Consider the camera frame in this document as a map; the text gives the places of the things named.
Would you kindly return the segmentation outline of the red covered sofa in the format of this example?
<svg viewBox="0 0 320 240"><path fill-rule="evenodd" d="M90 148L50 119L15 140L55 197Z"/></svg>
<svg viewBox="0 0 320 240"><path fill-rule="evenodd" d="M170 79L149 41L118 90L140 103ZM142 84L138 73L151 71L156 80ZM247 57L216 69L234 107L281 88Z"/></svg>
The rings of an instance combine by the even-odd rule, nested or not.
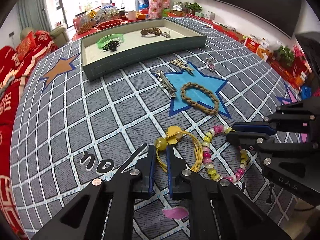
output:
<svg viewBox="0 0 320 240"><path fill-rule="evenodd" d="M1 49L1 213L20 239L27 239L11 189L10 144L18 103L37 62L57 49L48 32L30 31L12 48Z"/></svg>

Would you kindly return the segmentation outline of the black claw hair clip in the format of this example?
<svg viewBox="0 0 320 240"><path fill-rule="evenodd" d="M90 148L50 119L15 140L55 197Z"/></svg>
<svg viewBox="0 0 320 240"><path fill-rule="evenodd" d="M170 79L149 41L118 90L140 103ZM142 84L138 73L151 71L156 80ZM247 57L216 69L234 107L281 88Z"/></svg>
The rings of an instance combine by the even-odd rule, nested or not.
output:
<svg viewBox="0 0 320 240"><path fill-rule="evenodd" d="M110 42L108 42L108 44L103 46L103 50L107 51L110 50L112 52L117 50L117 47L120 45L119 41L115 41L115 40L111 40Z"/></svg>

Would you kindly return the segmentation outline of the red floral gift box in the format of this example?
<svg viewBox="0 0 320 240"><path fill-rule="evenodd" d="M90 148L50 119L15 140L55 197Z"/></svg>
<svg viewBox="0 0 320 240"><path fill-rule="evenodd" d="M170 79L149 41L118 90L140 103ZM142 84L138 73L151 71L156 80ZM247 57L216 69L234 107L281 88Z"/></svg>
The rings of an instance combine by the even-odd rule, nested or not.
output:
<svg viewBox="0 0 320 240"><path fill-rule="evenodd" d="M149 11L148 17L152 18L160 18L162 11L164 9L169 9L170 0L149 0Z"/></svg>

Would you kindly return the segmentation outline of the green shallow jewelry tray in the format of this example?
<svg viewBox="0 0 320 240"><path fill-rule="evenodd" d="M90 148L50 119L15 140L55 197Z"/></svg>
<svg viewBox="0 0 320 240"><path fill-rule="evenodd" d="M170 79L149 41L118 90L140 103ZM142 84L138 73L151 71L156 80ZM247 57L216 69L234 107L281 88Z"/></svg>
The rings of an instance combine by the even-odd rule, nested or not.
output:
<svg viewBox="0 0 320 240"><path fill-rule="evenodd" d="M93 81L134 63L177 51L204 47L207 36L183 17L166 17L117 25L81 39L81 66ZM171 38L161 36L170 32ZM124 42L117 50L103 51L97 42L110 34L123 34Z"/></svg>

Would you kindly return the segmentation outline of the green translucent bangle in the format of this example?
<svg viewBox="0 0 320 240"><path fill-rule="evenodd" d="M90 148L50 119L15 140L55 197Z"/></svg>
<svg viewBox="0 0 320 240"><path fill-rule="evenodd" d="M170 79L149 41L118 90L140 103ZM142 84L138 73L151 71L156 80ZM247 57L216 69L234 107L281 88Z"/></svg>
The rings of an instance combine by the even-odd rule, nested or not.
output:
<svg viewBox="0 0 320 240"><path fill-rule="evenodd" d="M124 42L124 36L123 34L110 34L107 36L102 37L98 40L97 46L99 49L106 50L107 46L110 42L117 42L117 45Z"/></svg>

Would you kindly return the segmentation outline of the small pink crystal charm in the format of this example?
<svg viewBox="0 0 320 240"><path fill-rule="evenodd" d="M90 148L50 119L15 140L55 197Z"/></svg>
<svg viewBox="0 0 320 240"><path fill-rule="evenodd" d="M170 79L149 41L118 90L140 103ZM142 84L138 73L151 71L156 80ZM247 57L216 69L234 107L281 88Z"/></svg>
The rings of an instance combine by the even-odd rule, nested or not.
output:
<svg viewBox="0 0 320 240"><path fill-rule="evenodd" d="M212 58L206 58L206 67L213 72L215 70L215 64L214 64L214 59Z"/></svg>

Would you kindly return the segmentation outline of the red plastic basket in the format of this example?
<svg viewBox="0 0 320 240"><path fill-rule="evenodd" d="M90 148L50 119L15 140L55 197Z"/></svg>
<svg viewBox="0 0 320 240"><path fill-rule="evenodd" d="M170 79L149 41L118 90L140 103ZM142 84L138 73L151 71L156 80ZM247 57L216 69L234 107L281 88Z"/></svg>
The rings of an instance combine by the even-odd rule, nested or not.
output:
<svg viewBox="0 0 320 240"><path fill-rule="evenodd" d="M109 20L102 23L99 23L96 28L99 30L104 30L107 28L115 27L117 25L120 25L123 22L122 19L115 19L115 20Z"/></svg>

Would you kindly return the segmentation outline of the silver pendant charm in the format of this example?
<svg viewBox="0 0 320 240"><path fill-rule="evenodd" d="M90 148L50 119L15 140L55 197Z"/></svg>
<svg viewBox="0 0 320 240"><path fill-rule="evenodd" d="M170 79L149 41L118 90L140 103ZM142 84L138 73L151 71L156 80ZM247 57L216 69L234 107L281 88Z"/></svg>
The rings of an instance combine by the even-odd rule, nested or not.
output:
<svg viewBox="0 0 320 240"><path fill-rule="evenodd" d="M161 32L161 36L166 37L166 38L171 38L170 32Z"/></svg>

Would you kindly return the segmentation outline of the grey checked star tablecloth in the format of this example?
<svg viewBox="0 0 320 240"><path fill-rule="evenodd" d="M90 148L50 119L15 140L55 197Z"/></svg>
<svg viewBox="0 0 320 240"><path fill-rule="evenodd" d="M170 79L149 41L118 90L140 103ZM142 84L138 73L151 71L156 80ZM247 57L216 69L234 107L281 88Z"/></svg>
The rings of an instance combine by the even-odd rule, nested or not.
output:
<svg viewBox="0 0 320 240"><path fill-rule="evenodd" d="M42 59L16 112L11 137L12 192L22 225L33 237L87 183L101 161L113 165L110 179L143 143L153 144L170 126L187 132L175 155L195 163L192 137L203 140L219 126L260 121L299 96L266 62L239 42L191 18L207 36L203 48L135 63L94 81L81 66L80 41ZM214 59L215 70L206 67ZM193 75L170 63L180 59ZM208 116L171 100L155 77L162 70L175 87L193 81L218 92L219 114Z"/></svg>

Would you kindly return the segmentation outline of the silver metal hair clip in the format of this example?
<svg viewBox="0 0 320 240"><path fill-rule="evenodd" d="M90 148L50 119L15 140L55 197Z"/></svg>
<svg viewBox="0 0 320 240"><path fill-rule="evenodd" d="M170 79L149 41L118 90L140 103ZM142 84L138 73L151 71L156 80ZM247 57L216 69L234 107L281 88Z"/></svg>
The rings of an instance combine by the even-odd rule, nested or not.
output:
<svg viewBox="0 0 320 240"><path fill-rule="evenodd" d="M162 70L157 70L156 73L155 73L155 77L160 82L161 86L168 91L170 97L172 99L176 98L177 89L166 78L166 76L163 73L163 71Z"/></svg>

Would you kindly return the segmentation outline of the round red coffee table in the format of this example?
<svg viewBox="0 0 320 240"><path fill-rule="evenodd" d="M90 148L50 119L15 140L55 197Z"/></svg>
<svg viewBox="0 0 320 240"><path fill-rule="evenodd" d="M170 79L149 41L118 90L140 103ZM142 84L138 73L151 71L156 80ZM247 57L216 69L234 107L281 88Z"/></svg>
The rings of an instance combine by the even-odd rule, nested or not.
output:
<svg viewBox="0 0 320 240"><path fill-rule="evenodd" d="M115 20L109 20L103 23L99 23L96 27L93 27L91 30L88 30L82 34L74 34L72 41L79 40L80 38L83 38L85 36L91 35L93 33L115 27L117 25L125 24L125 23L131 23L131 22L136 22L136 21L142 21L142 20L147 20L148 16L146 14L140 14L135 20L128 20L128 19L115 19Z"/></svg>

